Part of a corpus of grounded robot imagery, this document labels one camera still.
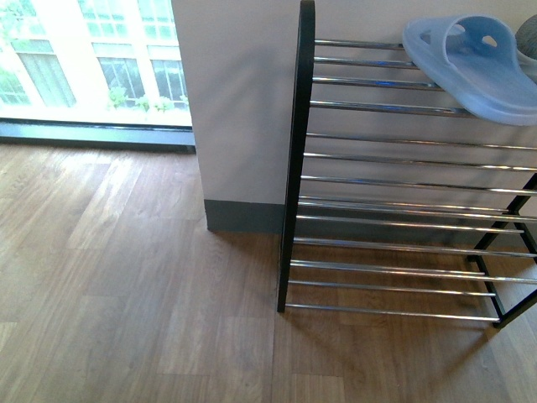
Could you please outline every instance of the wooden floor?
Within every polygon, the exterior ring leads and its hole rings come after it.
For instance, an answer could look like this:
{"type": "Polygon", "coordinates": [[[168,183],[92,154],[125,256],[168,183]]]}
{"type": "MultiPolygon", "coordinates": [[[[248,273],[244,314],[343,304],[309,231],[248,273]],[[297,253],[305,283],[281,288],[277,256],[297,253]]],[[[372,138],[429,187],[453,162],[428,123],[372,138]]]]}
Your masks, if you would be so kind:
{"type": "Polygon", "coordinates": [[[202,200],[194,155],[0,145],[0,402],[537,401],[537,308],[279,315],[278,237],[210,233],[202,200]]]}

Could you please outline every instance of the metal shoe rack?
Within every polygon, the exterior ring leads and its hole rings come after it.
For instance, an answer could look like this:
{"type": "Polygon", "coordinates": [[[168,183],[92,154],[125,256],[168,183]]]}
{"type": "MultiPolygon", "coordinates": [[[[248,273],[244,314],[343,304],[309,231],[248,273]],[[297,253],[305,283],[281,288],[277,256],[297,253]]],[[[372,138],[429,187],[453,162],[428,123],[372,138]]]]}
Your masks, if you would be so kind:
{"type": "Polygon", "coordinates": [[[495,164],[476,164],[473,162],[453,162],[453,161],[439,161],[439,160],[408,160],[393,157],[371,157],[364,155],[349,155],[349,154],[337,154],[337,153],[323,153],[323,152],[307,152],[306,144],[315,139],[324,139],[325,141],[334,142],[356,142],[356,143],[371,143],[375,144],[402,144],[405,146],[420,146],[421,144],[434,145],[437,147],[446,146],[448,148],[476,148],[476,149],[494,149],[501,150],[502,153],[510,152],[534,152],[537,153],[537,148],[531,146],[520,145],[505,145],[505,144],[490,144],[490,143],[463,143],[463,142],[450,142],[440,141],[437,139],[430,139],[428,141],[415,140],[415,139],[401,139],[386,136],[363,136],[363,135],[338,135],[330,133],[308,133],[308,123],[310,120],[310,110],[315,108],[324,109],[339,109],[346,111],[361,111],[370,113],[397,113],[397,114],[411,114],[411,115],[431,115],[445,118],[473,118],[473,116],[464,109],[459,107],[427,107],[427,106],[415,106],[415,105],[399,105],[399,104],[385,104],[385,103],[370,103],[370,102],[333,102],[333,101],[319,101],[312,100],[311,93],[313,85],[317,86],[351,86],[351,87],[376,87],[378,91],[382,91],[383,88],[390,89],[405,89],[416,90],[419,92],[424,91],[441,91],[441,89],[434,83],[427,82],[415,82],[415,81],[390,81],[390,80],[371,80],[362,78],[338,78],[331,76],[314,76],[314,65],[344,65],[344,66],[366,66],[366,67],[378,67],[379,69],[417,69],[409,61],[375,61],[375,60],[358,60],[348,59],[341,57],[320,57],[315,56],[315,47],[326,49],[326,47],[337,48],[351,48],[351,49],[369,49],[369,50],[394,50],[400,51],[404,54],[403,46],[401,44],[379,44],[368,42],[357,42],[349,40],[328,40],[328,39],[315,39],[315,4],[311,0],[302,0],[300,4],[300,21],[299,21],[299,35],[297,44],[297,56],[295,67],[295,94],[293,101],[293,115],[292,115],[292,127],[291,127],[291,143],[289,152],[289,168],[287,178],[287,194],[285,201],[285,220],[284,230],[282,234],[281,248],[280,248],[280,261],[279,261],[279,290],[278,290],[278,312],[283,312],[286,307],[292,309],[305,308],[313,310],[329,310],[329,311],[343,311],[343,312],[359,312],[359,313],[377,313],[388,315],[404,315],[411,317],[436,317],[455,320],[469,320],[469,321],[485,321],[491,322],[495,327],[504,327],[511,322],[515,317],[519,316],[532,305],[537,302],[537,279],[535,278],[521,278],[511,275],[494,275],[489,271],[485,258],[493,257],[494,259],[512,258],[515,263],[519,261],[517,259],[530,259],[537,262],[537,243],[531,235],[528,225],[537,222],[537,217],[530,217],[522,215],[519,211],[524,204],[532,197],[537,196],[537,168],[528,166],[512,166],[512,165],[495,165],[495,164]],[[305,160],[337,160],[342,164],[354,164],[354,163],[371,163],[371,164],[385,164],[385,165],[397,165],[401,170],[407,169],[407,166],[420,166],[427,168],[428,166],[441,167],[442,169],[449,170],[451,168],[456,169],[468,169],[468,170],[501,170],[507,171],[511,174],[525,175],[525,179],[529,180],[525,186],[520,186],[519,189],[512,189],[511,186],[505,188],[501,187],[487,187],[487,186],[469,186],[464,183],[457,184],[441,184],[441,183],[429,183],[427,181],[387,181],[385,179],[364,179],[359,177],[360,170],[354,170],[357,172],[357,176],[353,177],[340,177],[333,175],[312,175],[308,172],[304,172],[303,168],[306,166],[305,160]],[[509,203],[505,208],[491,208],[491,207],[479,207],[479,206],[462,206],[451,205],[442,203],[408,203],[400,200],[395,201],[371,201],[371,200],[355,200],[353,198],[344,196],[319,196],[316,194],[310,194],[306,191],[301,191],[301,184],[303,182],[309,183],[324,183],[324,184],[338,184],[343,186],[375,186],[378,188],[400,188],[411,189],[413,191],[458,191],[458,192],[476,192],[476,193],[499,193],[502,195],[510,196],[509,203]],[[315,212],[328,211],[330,214],[308,214],[313,209],[315,212]],[[349,217],[348,212],[365,212],[366,218],[349,217]],[[372,219],[373,213],[380,212],[383,214],[382,219],[372,219]],[[409,217],[408,219],[401,221],[394,221],[393,219],[386,219],[386,216],[390,214],[397,214],[398,217],[403,215],[409,217]],[[452,219],[464,218],[470,224],[465,223],[453,224],[450,222],[452,219]],[[444,223],[438,223],[438,219],[445,219],[444,223]],[[486,225],[473,224],[472,220],[488,221],[486,225]],[[370,242],[345,238],[333,238],[333,237],[308,237],[298,236],[295,233],[298,221],[307,222],[327,222],[335,223],[337,225],[345,226],[360,226],[378,225],[382,228],[391,227],[403,227],[409,228],[412,231],[434,229],[439,231],[467,231],[472,233],[481,233],[479,237],[482,237],[474,248],[465,247],[457,248],[452,246],[439,246],[437,244],[408,244],[408,243],[385,243],[385,242],[370,242]],[[520,237],[522,243],[527,249],[520,252],[506,250],[492,250],[490,249],[491,243],[499,235],[520,237]],[[435,269],[420,269],[416,267],[398,267],[397,265],[385,266],[385,265],[368,265],[363,264],[360,261],[353,263],[335,263],[328,261],[313,261],[296,259],[294,257],[295,245],[315,245],[319,248],[338,248],[338,249],[366,249],[366,250],[385,250],[396,251],[400,253],[415,252],[419,254],[447,254],[447,255],[460,255],[462,259],[467,259],[471,262],[468,264],[473,269],[471,270],[435,270],[435,269]],[[402,286],[385,286],[385,285],[364,285],[352,282],[352,284],[341,283],[337,281],[315,281],[304,280],[304,276],[298,276],[298,279],[294,279],[293,275],[301,270],[319,270],[325,273],[333,273],[333,278],[337,279],[337,275],[341,272],[352,273],[360,278],[363,274],[375,274],[380,276],[391,276],[391,279],[396,281],[403,278],[426,278],[434,279],[438,281],[445,281],[450,284],[479,284],[482,292],[470,292],[460,290],[431,290],[420,288],[405,288],[402,286]],[[499,285],[514,284],[525,285],[529,287],[529,293],[522,296],[515,303],[510,304],[510,308],[506,309],[500,299],[498,293],[499,285]],[[445,314],[445,313],[429,313],[419,311],[396,311],[396,310],[379,310],[370,309],[366,306],[331,306],[323,305],[321,303],[294,303],[288,302],[288,288],[299,287],[300,292],[308,293],[309,287],[329,287],[331,289],[350,289],[350,290],[368,290],[373,292],[382,293],[384,291],[402,291],[405,295],[411,295],[412,293],[432,293],[446,295],[446,297],[464,298],[466,296],[480,296],[485,300],[492,302],[493,308],[496,312],[496,316],[468,316],[459,314],[445,314]]]}

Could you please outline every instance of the glass window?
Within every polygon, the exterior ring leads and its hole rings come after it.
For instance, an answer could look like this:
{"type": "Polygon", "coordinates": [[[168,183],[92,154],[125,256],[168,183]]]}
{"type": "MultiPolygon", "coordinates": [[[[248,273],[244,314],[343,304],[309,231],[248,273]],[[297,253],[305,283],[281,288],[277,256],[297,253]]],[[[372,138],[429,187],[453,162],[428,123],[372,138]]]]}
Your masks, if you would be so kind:
{"type": "Polygon", "coordinates": [[[90,35],[105,38],[128,36],[121,2],[116,0],[78,0],[90,35]]]}
{"type": "Polygon", "coordinates": [[[138,7],[148,38],[177,40],[170,0],[138,0],[138,7]]]}
{"type": "Polygon", "coordinates": [[[107,79],[108,88],[125,88],[127,107],[133,107],[136,99],[145,94],[142,79],[138,71],[138,64],[135,59],[120,59],[112,57],[99,57],[102,72],[107,79]]]}
{"type": "Polygon", "coordinates": [[[152,60],[152,62],[160,96],[171,99],[178,109],[188,110],[183,64],[178,60],[152,60]]]}
{"type": "Polygon", "coordinates": [[[0,74],[0,99],[8,105],[30,104],[20,81],[9,71],[3,71],[0,74]]]}
{"type": "Polygon", "coordinates": [[[72,107],[76,100],[55,55],[19,54],[47,107],[72,107]]]}
{"type": "Polygon", "coordinates": [[[75,105],[75,96],[48,40],[25,40],[12,46],[47,107],[75,105]]]}

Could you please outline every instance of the building window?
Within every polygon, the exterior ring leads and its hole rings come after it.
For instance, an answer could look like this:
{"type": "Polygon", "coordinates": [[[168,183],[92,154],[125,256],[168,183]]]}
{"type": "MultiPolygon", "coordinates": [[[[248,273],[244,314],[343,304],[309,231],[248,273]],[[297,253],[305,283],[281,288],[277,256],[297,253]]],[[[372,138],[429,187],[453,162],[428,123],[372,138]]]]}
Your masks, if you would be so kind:
{"type": "Polygon", "coordinates": [[[0,74],[0,99],[7,105],[30,105],[17,76],[8,71],[0,74]]]}
{"type": "Polygon", "coordinates": [[[145,93],[133,47],[130,44],[93,44],[93,50],[101,64],[108,89],[125,88],[125,106],[133,107],[136,99],[145,93]]]}
{"type": "Polygon", "coordinates": [[[13,35],[44,35],[37,13],[30,0],[7,0],[0,2],[2,34],[9,41],[13,35]]]}
{"type": "Polygon", "coordinates": [[[91,36],[126,38],[127,24],[121,3],[117,0],[78,0],[91,36]]]}
{"type": "Polygon", "coordinates": [[[13,48],[47,107],[75,105],[75,96],[48,40],[14,42],[13,48]]]}
{"type": "Polygon", "coordinates": [[[138,7],[147,38],[177,40],[174,15],[169,0],[138,0],[138,7]]]}
{"type": "Polygon", "coordinates": [[[183,64],[178,60],[152,60],[152,63],[160,96],[172,100],[176,108],[188,111],[183,64]]]}

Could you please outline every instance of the green plant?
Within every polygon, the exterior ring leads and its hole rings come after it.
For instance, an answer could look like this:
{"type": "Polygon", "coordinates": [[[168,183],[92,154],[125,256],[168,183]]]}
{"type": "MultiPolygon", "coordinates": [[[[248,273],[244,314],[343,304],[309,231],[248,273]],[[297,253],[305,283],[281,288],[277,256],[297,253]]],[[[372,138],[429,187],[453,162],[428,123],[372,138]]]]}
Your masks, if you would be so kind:
{"type": "Polygon", "coordinates": [[[113,86],[108,91],[108,106],[117,109],[127,101],[127,90],[122,86],[113,86]]]}
{"type": "Polygon", "coordinates": [[[0,0],[0,45],[17,39],[23,28],[23,9],[18,0],[0,0]]]}
{"type": "Polygon", "coordinates": [[[25,28],[23,10],[28,6],[27,1],[0,0],[0,76],[13,74],[13,67],[4,59],[2,48],[12,43],[24,43],[20,36],[25,28]]]}
{"type": "Polygon", "coordinates": [[[162,112],[162,113],[169,111],[170,109],[173,109],[174,107],[175,106],[172,100],[167,97],[160,97],[159,100],[154,104],[154,108],[157,111],[162,112]]]}
{"type": "Polygon", "coordinates": [[[144,112],[149,112],[149,109],[151,109],[151,104],[149,103],[149,98],[147,95],[138,98],[135,102],[135,105],[142,109],[144,112]]]}
{"type": "Polygon", "coordinates": [[[181,95],[180,98],[181,98],[181,101],[183,101],[187,107],[190,105],[188,102],[188,97],[186,95],[181,95]]]}

